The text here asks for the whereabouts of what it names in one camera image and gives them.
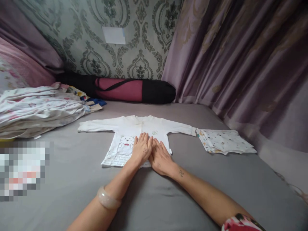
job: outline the blue cloth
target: blue cloth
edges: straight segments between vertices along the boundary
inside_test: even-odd
[[[104,100],[102,100],[102,99],[96,99],[96,98],[89,98],[87,101],[93,101],[93,102],[94,102],[93,105],[99,104],[99,105],[101,105],[101,106],[104,106],[104,105],[107,104]]]

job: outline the bed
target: bed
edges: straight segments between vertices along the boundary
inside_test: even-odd
[[[203,129],[228,129],[206,106],[108,102],[104,110],[57,128],[36,141],[53,141],[54,152],[40,189],[2,202],[0,230],[65,230],[119,171],[101,167],[113,132],[77,133],[79,122],[148,116]],[[173,159],[241,204],[266,230],[308,230],[308,206],[256,154],[206,153],[197,137],[169,134]],[[140,169],[109,230],[219,230],[175,182]]]

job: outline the pink blanket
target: pink blanket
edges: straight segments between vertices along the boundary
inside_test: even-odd
[[[0,63],[10,65],[11,69],[17,72],[14,78],[23,78],[30,87],[50,86],[55,82],[55,77],[50,72],[2,38],[0,38]],[[8,86],[1,88],[8,90],[16,87],[11,83],[9,88]]]

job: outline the yoga mat bag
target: yoga mat bag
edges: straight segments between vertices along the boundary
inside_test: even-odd
[[[171,103],[175,99],[175,88],[160,80],[110,79],[77,73],[61,73],[57,80],[92,98],[152,104]]]

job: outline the bangle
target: bangle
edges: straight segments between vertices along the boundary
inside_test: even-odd
[[[98,196],[98,200],[99,202],[102,204],[102,206],[104,206],[107,209],[117,209],[120,207],[121,205],[121,201],[118,201],[112,197],[110,197],[105,189],[105,186],[102,186],[99,188],[99,190],[97,191],[97,196]]]

